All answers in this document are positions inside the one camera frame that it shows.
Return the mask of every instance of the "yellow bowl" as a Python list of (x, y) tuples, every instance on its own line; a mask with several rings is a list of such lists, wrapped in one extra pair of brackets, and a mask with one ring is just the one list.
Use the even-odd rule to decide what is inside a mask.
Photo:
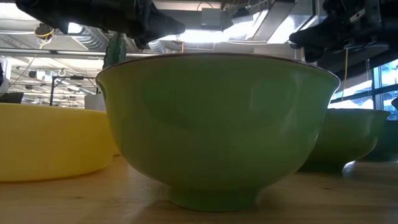
[(0, 182), (87, 174), (112, 159), (105, 112), (0, 103)]

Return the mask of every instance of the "green bowl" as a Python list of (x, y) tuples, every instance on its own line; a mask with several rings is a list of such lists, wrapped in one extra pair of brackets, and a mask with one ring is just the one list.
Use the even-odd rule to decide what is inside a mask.
[(376, 147), (362, 160), (374, 162), (398, 161), (397, 134), (398, 121), (386, 121)]
[(345, 164), (366, 156), (390, 112), (328, 109), (317, 144), (300, 171), (339, 173)]
[(107, 68), (97, 83), (127, 161), (168, 184), (173, 203), (221, 212), (300, 168), (339, 79), (274, 57), (175, 54)]

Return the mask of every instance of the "ceiling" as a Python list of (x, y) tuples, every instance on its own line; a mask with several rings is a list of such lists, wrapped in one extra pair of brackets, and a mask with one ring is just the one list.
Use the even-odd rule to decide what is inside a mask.
[[(232, 52), (265, 54), (300, 60), (300, 51), (291, 49), (286, 41), (295, 30), (305, 25), (317, 24), (324, 17), (322, 0), (298, 0), (296, 5), (288, 1), (264, 0), (222, 0), (222, 1), (171, 1), (154, 0), (164, 13), (183, 22), (188, 30), (205, 30), (202, 26), (202, 9), (223, 9), (220, 29), (217, 34), (228, 33), (228, 39), (184, 44), (162, 40), (167, 53), (188, 52)], [(84, 107), (84, 96), (95, 94), (95, 78), (103, 67), (103, 52), (113, 33), (104, 33), (92, 27), (84, 27), (84, 35), (64, 35), (54, 32), (50, 41), (38, 39), (34, 29), (40, 22), (18, 10), (14, 4), (0, 3), (0, 57), (12, 63), (9, 91), (24, 92), (24, 103), (48, 105), (52, 78), (59, 74), (64, 77), (77, 75), (83, 80), (55, 78), (53, 103), (59, 106)], [(231, 15), (239, 7), (247, 7), (255, 14), (253, 21), (233, 26)], [(152, 55), (150, 48), (140, 51), (134, 41), (126, 38), (128, 59)], [(45, 74), (31, 78), (29, 72)]]

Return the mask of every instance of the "table surface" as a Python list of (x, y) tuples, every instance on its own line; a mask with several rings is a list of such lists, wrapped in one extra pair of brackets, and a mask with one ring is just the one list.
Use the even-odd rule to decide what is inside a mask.
[(1, 224), (398, 223), (398, 162), (355, 162), (343, 175), (291, 175), (260, 194), (257, 205), (206, 213), (167, 200), (167, 186), (122, 157), (68, 179), (0, 184)]

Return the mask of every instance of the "bowl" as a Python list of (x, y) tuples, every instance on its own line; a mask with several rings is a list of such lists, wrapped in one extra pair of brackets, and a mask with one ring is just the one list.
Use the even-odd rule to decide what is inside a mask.
[(376, 147), (362, 160), (374, 162), (398, 161), (397, 133), (398, 121), (386, 121)]
[(96, 81), (122, 156), (169, 185), (171, 202), (209, 212), (246, 207), (295, 172), (340, 82), (314, 66), (242, 54), (148, 57)]
[(317, 143), (301, 171), (339, 173), (376, 146), (390, 112), (328, 109)]
[(0, 103), (0, 114), (0, 182), (71, 177), (111, 162), (104, 112)]

